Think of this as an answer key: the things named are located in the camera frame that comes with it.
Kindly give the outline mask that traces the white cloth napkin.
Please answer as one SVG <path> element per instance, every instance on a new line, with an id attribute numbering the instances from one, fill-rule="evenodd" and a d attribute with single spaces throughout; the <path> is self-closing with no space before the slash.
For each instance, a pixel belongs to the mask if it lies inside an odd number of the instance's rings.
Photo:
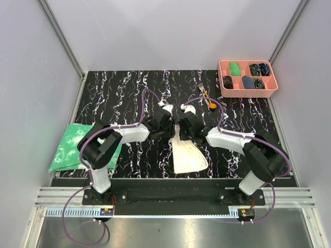
<path id="1" fill-rule="evenodd" d="M 174 173 L 192 173 L 207 169 L 205 156 L 191 140 L 182 141 L 179 131 L 179 125 L 175 125 L 175 135 L 171 138 Z"/>

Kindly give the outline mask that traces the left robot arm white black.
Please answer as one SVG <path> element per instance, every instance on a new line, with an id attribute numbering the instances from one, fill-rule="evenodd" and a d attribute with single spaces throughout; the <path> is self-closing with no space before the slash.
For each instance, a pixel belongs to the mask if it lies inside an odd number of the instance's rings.
<path id="1" fill-rule="evenodd" d="M 161 102 L 159 105 L 160 110 L 153 116 L 144 117 L 138 124 L 115 126 L 96 122 L 79 141 L 79 158 L 87 166 L 90 185 L 95 190 L 93 197 L 98 203 L 105 205 L 111 200 L 107 166 L 119 145 L 174 136 L 173 105 Z"/>

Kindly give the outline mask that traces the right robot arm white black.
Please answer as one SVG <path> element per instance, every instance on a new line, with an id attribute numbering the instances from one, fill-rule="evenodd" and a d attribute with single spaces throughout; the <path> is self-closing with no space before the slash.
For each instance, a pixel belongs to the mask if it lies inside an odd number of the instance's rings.
<path id="1" fill-rule="evenodd" d="M 288 155 L 265 130 L 257 133 L 240 133 L 219 127 L 205 126 L 195 114 L 192 105 L 180 106 L 184 111 L 179 120 L 180 139 L 191 140 L 201 146 L 211 146 L 235 151 L 245 156 L 250 172 L 239 183 L 235 199 L 246 205 L 253 199 L 253 193 L 266 183 L 271 183 L 289 164 Z"/>

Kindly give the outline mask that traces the orange plastic spoon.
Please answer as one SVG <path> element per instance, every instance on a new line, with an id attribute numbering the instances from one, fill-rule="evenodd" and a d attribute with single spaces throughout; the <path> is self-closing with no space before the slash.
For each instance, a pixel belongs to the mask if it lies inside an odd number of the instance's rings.
<path id="1" fill-rule="evenodd" d="M 205 97 L 204 101 L 205 103 L 208 105 L 210 110 L 215 110 L 217 108 L 217 105 L 214 104 L 210 99 L 209 99 L 209 95 L 207 93 L 207 91 L 205 89 L 202 89 L 202 93 Z"/>

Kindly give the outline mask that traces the silver metal fork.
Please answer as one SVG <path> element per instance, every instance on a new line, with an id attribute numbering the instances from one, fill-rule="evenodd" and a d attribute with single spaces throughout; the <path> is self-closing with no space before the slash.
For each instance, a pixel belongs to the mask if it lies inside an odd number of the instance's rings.
<path id="1" fill-rule="evenodd" d="M 207 91 L 205 90 L 205 88 L 202 84 L 199 84 L 198 88 L 199 88 L 199 90 L 201 91 L 201 93 L 203 94 L 204 97 L 207 97 L 207 98 L 209 97 Z"/>

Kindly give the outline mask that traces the black marble pattern mat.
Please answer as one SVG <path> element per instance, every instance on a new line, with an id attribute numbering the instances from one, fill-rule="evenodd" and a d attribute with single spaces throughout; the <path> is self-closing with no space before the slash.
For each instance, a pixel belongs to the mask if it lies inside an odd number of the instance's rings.
<path id="1" fill-rule="evenodd" d="M 210 110 L 198 88 L 202 84 L 217 105 Z M 75 123 L 92 125 L 97 120 L 113 124 L 138 122 L 141 112 L 153 114 L 157 100 L 180 105 L 190 100 L 198 118 L 207 126 L 221 121 L 222 127 L 238 132 L 266 130 L 278 138 L 268 101 L 261 98 L 224 98 L 216 70 L 91 71 L 76 113 Z M 169 140 L 125 144 L 121 148 L 111 178 L 178 178 L 174 173 L 172 144 Z"/>

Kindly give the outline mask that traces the dark brown rolled cloth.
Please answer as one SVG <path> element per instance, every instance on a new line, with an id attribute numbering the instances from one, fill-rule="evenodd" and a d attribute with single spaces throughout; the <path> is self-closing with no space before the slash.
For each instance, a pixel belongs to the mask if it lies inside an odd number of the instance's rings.
<path id="1" fill-rule="evenodd" d="M 223 85 L 224 88 L 226 89 L 233 89 L 233 81 L 232 81 L 232 77 L 231 76 L 224 76 L 223 77 Z"/>

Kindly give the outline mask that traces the pink compartment tray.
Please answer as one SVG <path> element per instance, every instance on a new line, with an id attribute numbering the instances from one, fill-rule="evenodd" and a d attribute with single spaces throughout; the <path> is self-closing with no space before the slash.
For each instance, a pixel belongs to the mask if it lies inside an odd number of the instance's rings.
<path id="1" fill-rule="evenodd" d="M 267 60 L 221 60 L 218 76 L 220 91 L 225 98 L 269 98 L 278 90 Z"/>

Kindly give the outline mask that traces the blue grey rolled cloth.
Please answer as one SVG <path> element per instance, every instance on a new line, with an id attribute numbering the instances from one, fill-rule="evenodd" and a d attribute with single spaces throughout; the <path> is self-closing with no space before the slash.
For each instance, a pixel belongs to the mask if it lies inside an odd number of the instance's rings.
<path id="1" fill-rule="evenodd" d="M 249 76 L 242 77 L 244 89 L 255 89 L 253 79 Z"/>

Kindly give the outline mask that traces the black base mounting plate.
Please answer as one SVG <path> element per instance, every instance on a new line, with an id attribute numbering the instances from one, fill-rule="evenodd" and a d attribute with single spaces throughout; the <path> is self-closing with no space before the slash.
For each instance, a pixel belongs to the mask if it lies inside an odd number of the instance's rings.
<path id="1" fill-rule="evenodd" d="M 238 179 L 112 179 L 102 195 L 86 189 L 83 205 L 115 204 L 115 215 L 225 215 L 229 207 L 264 207 L 263 191 L 247 196 Z"/>

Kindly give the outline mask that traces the dark teal patterned roll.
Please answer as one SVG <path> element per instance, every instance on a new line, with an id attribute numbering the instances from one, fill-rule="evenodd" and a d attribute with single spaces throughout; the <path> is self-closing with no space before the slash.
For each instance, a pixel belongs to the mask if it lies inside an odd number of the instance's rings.
<path id="1" fill-rule="evenodd" d="M 255 89 L 265 89 L 265 84 L 261 79 L 253 79 Z"/>

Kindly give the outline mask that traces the dark blue patterned roll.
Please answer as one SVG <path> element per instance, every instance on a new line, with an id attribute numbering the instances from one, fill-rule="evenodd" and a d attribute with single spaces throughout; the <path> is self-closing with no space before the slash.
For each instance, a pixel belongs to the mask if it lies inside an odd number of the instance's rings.
<path id="1" fill-rule="evenodd" d="M 261 76 L 270 76 L 270 66 L 266 63 L 259 63 Z"/>

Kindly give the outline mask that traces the green white patterned cloth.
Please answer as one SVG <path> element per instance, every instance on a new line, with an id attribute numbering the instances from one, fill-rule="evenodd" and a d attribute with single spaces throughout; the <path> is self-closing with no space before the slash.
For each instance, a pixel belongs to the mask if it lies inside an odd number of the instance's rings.
<path id="1" fill-rule="evenodd" d="M 69 124 L 57 148 L 48 172 L 86 169 L 80 162 L 77 145 L 88 133 L 92 125 Z"/>

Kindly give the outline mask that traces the right aluminium frame post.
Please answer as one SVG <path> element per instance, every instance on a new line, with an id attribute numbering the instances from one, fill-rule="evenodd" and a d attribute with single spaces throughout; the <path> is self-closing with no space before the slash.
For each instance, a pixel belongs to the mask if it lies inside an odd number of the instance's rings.
<path id="1" fill-rule="evenodd" d="M 273 64 L 278 57 L 279 53 L 281 52 L 282 48 L 284 47 L 286 41 L 290 37 L 292 31 L 294 30 L 297 22 L 305 12 L 305 9 L 309 5 L 310 0 L 300 0 L 295 11 L 292 14 L 292 17 L 290 18 L 286 28 L 284 29 L 279 41 L 277 42 L 277 45 L 274 48 L 274 51 L 272 52 L 269 62 Z"/>

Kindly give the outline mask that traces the left aluminium frame post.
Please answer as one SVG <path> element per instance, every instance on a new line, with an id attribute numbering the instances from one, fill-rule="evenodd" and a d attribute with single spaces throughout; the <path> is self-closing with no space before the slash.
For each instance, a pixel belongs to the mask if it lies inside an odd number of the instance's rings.
<path id="1" fill-rule="evenodd" d="M 85 72 L 83 71 L 83 69 L 81 68 L 77 58 L 75 57 L 67 39 L 65 38 L 65 35 L 58 23 L 58 21 L 56 20 L 56 17 L 53 13 L 53 11 L 51 10 L 51 7 L 49 6 L 48 1 L 46 0 L 37 0 L 38 4 L 40 5 L 42 12 L 44 13 L 44 15 L 46 16 L 51 28 L 53 29 L 58 41 L 60 42 L 64 52 L 66 53 L 69 61 L 71 62 L 75 72 L 77 73 L 77 75 L 79 76 L 79 78 L 83 78 L 85 75 Z"/>

